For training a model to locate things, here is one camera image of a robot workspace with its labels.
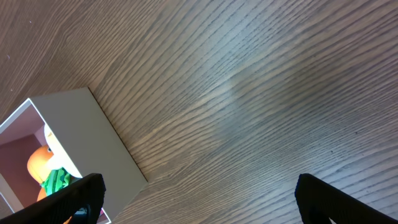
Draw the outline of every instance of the open box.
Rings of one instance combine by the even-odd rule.
[[[53,135],[51,144],[44,129]],[[30,176],[27,161],[46,144],[73,176],[103,175],[106,192],[98,223],[111,223],[147,184],[88,88],[37,96],[0,125],[0,193],[12,212],[37,200],[41,186]]]

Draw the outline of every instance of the brown wood grain surface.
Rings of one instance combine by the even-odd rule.
[[[300,223],[304,172],[398,218],[397,56],[397,1],[4,0],[0,119],[90,87],[150,182],[115,223]]]

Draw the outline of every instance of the wooden surface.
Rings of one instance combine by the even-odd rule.
[[[0,119],[89,86],[150,182],[115,223],[300,223],[304,172],[398,218],[397,26],[397,1],[1,1]]]

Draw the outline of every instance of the wood grain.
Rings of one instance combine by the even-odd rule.
[[[0,29],[1,119],[89,86],[148,178],[116,223],[300,223],[304,172],[398,218],[397,1],[7,0]]]

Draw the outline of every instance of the orange object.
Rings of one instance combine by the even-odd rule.
[[[46,163],[53,155],[49,146],[42,146],[33,152],[27,161],[27,170],[39,184],[43,183],[51,173]]]
[[[43,198],[47,197],[45,193],[45,189],[42,187],[39,192],[39,196],[37,196],[37,201],[42,200]]]

